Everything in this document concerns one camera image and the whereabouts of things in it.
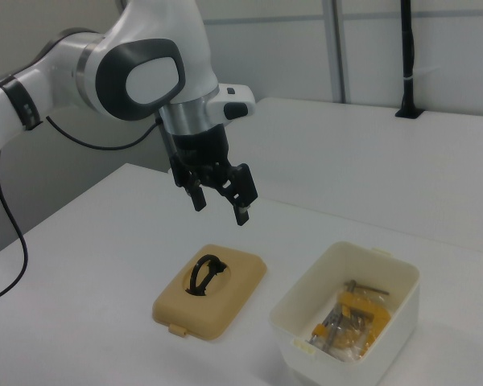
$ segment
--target beige lid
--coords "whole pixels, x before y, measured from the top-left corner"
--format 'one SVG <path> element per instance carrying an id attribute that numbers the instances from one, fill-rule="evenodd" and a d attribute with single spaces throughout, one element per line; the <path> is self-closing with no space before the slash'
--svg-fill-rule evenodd
<path id="1" fill-rule="evenodd" d="M 190 288 L 193 268 L 205 255 L 218 257 L 226 268 L 211 279 L 206 286 L 205 296 L 189 294 L 186 290 Z M 196 277 L 197 285 L 208 272 L 208 265 L 204 264 Z M 256 255 L 206 245 L 159 295 L 152 308 L 152 317 L 156 322 L 168 326 L 173 334 L 215 339 L 233 321 L 265 272 L 265 263 Z"/>

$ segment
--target white table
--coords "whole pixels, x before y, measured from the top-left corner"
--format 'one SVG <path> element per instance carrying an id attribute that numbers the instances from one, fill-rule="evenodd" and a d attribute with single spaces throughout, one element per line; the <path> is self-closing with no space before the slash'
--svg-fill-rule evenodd
<path id="1" fill-rule="evenodd" d="M 269 98 L 228 126 L 261 195 L 483 252 L 483 117 Z"/>
<path id="2" fill-rule="evenodd" d="M 419 267 L 419 326 L 381 386 L 483 384 L 483 253 L 258 199 L 235 224 L 216 192 L 192 210 L 172 177 L 124 166 L 27 234 L 31 263 L 0 299 L 0 386 L 293 385 L 269 310 L 331 244 Z M 204 244 L 256 253 L 260 286 L 212 342 L 168 333 L 152 302 Z M 0 290 L 21 266 L 0 253 Z"/>

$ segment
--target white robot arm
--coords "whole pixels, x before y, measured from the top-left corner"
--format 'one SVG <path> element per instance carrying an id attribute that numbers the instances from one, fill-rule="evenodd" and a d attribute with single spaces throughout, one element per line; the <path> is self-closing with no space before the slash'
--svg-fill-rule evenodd
<path id="1" fill-rule="evenodd" d="M 254 96 L 218 84 L 195 0 L 131 0 L 104 35 L 65 31 L 28 65 L 0 81 L 0 149 L 55 109 L 77 105 L 126 121 L 159 112 L 175 183 L 195 209 L 200 185 L 234 207 L 239 224 L 257 198 L 247 165 L 231 166 L 224 124 L 250 115 Z"/>

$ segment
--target black wire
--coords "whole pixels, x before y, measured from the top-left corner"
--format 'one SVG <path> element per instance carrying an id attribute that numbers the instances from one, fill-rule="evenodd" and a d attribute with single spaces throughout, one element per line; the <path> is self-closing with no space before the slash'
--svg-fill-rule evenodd
<path id="1" fill-rule="evenodd" d="M 91 144 L 86 143 L 86 142 L 82 142 L 80 139 L 72 137 L 70 134 L 68 134 L 64 130 L 62 130 L 50 117 L 47 117 L 47 121 L 48 121 L 48 123 L 50 123 L 52 125 L 52 127 L 54 129 L 59 131 L 61 134 L 63 134 L 70 141 L 78 143 L 81 146 L 88 147 L 90 149 L 103 150 L 103 151 L 124 150 L 124 149 L 129 149 L 132 146 L 136 146 L 141 141 L 143 141 L 146 137 L 148 137 L 148 135 L 152 132 L 152 130 L 154 130 L 158 125 L 161 125 L 163 123 L 163 120 L 158 117 L 158 118 L 155 119 L 155 123 L 151 127 L 149 127 L 149 129 L 144 133 L 144 135 L 142 135 L 136 141 L 128 143 L 127 145 L 107 147 L 107 146 L 96 146 L 96 145 L 91 145 Z"/>
<path id="2" fill-rule="evenodd" d="M 22 278 L 23 274 L 27 270 L 27 265 L 29 262 L 29 252 L 27 251 L 27 243 L 25 242 L 25 237 L 23 237 L 22 230 L 19 228 L 18 223 L 13 217 L 13 214 L 11 213 L 9 209 L 9 205 L 7 205 L 6 198 L 3 196 L 3 191 L 2 191 L 2 184 L 0 183 L 0 202 L 2 203 L 2 206 L 4 210 L 6 211 L 7 217 L 9 217 L 10 223 L 13 225 L 14 230 L 16 231 L 16 234 L 18 235 L 20 243 L 22 243 L 22 249 L 23 249 L 23 266 L 22 270 L 20 271 L 19 275 L 15 278 L 15 280 L 7 286 L 3 291 L 0 292 L 0 297 L 3 295 L 7 294 L 9 291 L 13 289 L 15 285 L 18 284 L 20 279 Z"/>
<path id="3" fill-rule="evenodd" d="M 91 144 L 86 143 L 86 142 L 82 142 L 81 140 L 79 140 L 79 139 L 77 139 L 75 137 L 72 137 L 70 134 L 68 134 L 64 130 L 62 130 L 50 117 L 47 117 L 47 121 L 53 126 L 54 129 L 56 129 L 57 131 L 59 131 L 66 138 L 68 138 L 69 140 L 71 140 L 71 141 L 73 141 L 75 143 L 78 143 L 81 146 L 88 147 L 88 148 L 94 149 L 94 150 L 108 150 L 108 151 L 111 151 L 111 150 L 124 150 L 124 149 L 128 149 L 128 148 L 130 148 L 132 146 L 136 146 L 141 141 L 143 141 L 146 137 L 148 137 L 148 135 L 152 132 L 152 130 L 154 130 L 158 125 L 161 125 L 163 123 L 163 120 L 158 117 L 158 118 L 155 119 L 155 123 L 151 127 L 149 127 L 149 129 L 144 133 L 144 135 L 142 135 L 136 141 L 131 142 L 131 143 L 128 143 L 126 145 L 122 145 L 122 146 L 106 147 L 106 146 L 95 146 L 95 145 L 91 145 Z M 12 212 L 9 209 L 9 205 L 7 205 L 6 198 L 3 195 L 2 184 L 1 183 L 0 183 L 0 202 L 2 203 L 2 206 L 3 206 L 4 210 L 6 211 L 7 217 L 9 217 L 9 221 L 13 225 L 14 230 L 16 231 L 16 234 L 18 235 L 18 238 L 20 240 L 20 243 L 22 243 L 22 249 L 23 249 L 23 266 L 22 266 L 22 270 L 20 271 L 19 275 L 15 278 L 15 280 L 12 283 L 10 283 L 7 286 L 7 288 L 5 288 L 3 291 L 0 292 L 0 298 L 1 298 L 3 295 L 5 295 L 9 291 L 11 291 L 14 288 L 14 286 L 17 285 L 18 282 L 21 280 L 23 274 L 27 270 L 27 265 L 28 265 L 28 262 L 29 262 L 29 252 L 27 250 L 27 243 L 25 242 L 25 237 L 23 236 L 23 233 L 22 233 L 21 229 L 19 228 L 18 223 L 16 222 L 16 219 L 13 217 L 13 214 L 12 214 Z"/>

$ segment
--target plastic bin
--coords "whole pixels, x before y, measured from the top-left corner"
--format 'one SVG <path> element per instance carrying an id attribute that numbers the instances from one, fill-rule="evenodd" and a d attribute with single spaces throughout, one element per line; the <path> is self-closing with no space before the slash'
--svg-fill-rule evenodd
<path id="1" fill-rule="evenodd" d="M 416 267 L 389 253 L 334 244 L 270 312 L 279 348 L 294 375 L 304 384 L 377 384 L 417 324 L 419 277 Z M 391 319 L 362 358 L 342 362 L 307 341 L 350 280 L 389 291 Z"/>

